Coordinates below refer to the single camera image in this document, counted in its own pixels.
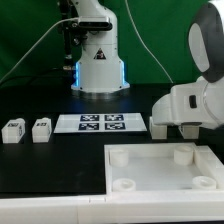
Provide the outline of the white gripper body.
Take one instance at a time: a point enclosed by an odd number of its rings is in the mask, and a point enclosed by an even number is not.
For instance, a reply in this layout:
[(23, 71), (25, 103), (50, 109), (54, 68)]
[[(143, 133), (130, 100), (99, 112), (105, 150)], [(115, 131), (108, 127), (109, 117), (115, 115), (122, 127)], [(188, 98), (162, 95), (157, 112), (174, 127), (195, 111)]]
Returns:
[(175, 85), (152, 108), (155, 125), (194, 125), (216, 129), (224, 125), (224, 79), (199, 79)]

